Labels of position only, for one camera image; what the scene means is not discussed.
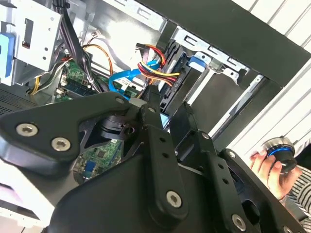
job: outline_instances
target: blue connector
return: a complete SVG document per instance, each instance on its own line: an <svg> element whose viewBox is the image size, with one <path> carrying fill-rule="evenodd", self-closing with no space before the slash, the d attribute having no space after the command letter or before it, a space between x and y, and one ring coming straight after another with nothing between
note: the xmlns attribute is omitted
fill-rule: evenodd
<svg viewBox="0 0 311 233"><path fill-rule="evenodd" d="M0 33L0 78L9 77L12 70L15 36Z"/></svg>

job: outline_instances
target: blue plastic tab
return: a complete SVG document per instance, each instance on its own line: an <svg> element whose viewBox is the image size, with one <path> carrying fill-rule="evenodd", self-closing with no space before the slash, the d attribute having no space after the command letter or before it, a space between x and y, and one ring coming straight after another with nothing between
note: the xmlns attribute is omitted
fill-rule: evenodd
<svg viewBox="0 0 311 233"><path fill-rule="evenodd" d="M12 70L15 36L0 33L0 78L9 77Z"/></svg>
<svg viewBox="0 0 311 233"><path fill-rule="evenodd" d="M191 57L190 61L189 61L189 66L200 71L200 72L204 72L204 70L207 68L207 64L200 60L199 58L196 57Z"/></svg>

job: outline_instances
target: striped sleeve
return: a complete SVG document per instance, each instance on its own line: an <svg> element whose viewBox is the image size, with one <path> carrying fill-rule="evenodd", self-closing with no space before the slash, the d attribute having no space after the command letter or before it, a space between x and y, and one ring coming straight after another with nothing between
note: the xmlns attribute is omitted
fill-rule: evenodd
<svg viewBox="0 0 311 233"><path fill-rule="evenodd" d="M302 170L302 175L287 196L298 205L311 223L311 171L301 166L298 167Z"/></svg>
<svg viewBox="0 0 311 233"><path fill-rule="evenodd" d="M302 220L300 224L306 232L311 233L311 220L309 218Z"/></svg>

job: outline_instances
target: screw head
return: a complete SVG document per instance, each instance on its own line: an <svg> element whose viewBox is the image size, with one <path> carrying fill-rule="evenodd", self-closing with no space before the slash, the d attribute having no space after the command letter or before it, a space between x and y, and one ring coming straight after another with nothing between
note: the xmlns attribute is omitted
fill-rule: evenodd
<svg viewBox="0 0 311 233"><path fill-rule="evenodd" d="M232 215L232 221L233 224L241 231L245 232L246 231L246 224L243 221L243 219L239 215Z"/></svg>
<svg viewBox="0 0 311 233"><path fill-rule="evenodd" d="M284 227L283 227L283 231L284 231L284 233L293 233L293 232L291 231L291 229L289 229L287 226L284 226Z"/></svg>
<svg viewBox="0 0 311 233"><path fill-rule="evenodd" d="M229 151L229 155L230 155L231 158L235 158L236 157L236 155L232 151Z"/></svg>
<svg viewBox="0 0 311 233"><path fill-rule="evenodd" d="M153 113L156 112L155 109L153 109L153 108L151 108L151 107L149 107L148 110L149 110L150 112L153 112Z"/></svg>
<svg viewBox="0 0 311 233"><path fill-rule="evenodd" d="M180 196L174 191L166 193L166 200L174 208L179 208L182 204Z"/></svg>
<svg viewBox="0 0 311 233"><path fill-rule="evenodd" d="M208 136L207 133L202 133L202 136L203 136L203 138L205 138L205 139L209 139L209 136Z"/></svg>
<svg viewBox="0 0 311 233"><path fill-rule="evenodd" d="M117 101L118 103L124 103L124 100L122 100L122 99L120 99L120 98L116 98L116 101Z"/></svg>
<svg viewBox="0 0 311 233"><path fill-rule="evenodd" d="M16 132L24 137L32 137L38 133L38 128L33 124L23 123L16 127Z"/></svg>
<svg viewBox="0 0 311 233"><path fill-rule="evenodd" d="M71 143L63 137L54 138L51 145L56 151L68 151L71 147Z"/></svg>

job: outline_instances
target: black bar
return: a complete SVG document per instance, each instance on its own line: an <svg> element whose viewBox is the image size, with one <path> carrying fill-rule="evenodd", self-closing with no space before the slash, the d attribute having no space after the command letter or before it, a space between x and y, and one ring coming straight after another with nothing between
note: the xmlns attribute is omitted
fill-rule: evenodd
<svg viewBox="0 0 311 233"><path fill-rule="evenodd" d="M138 0L285 86L311 55L231 0Z"/></svg>

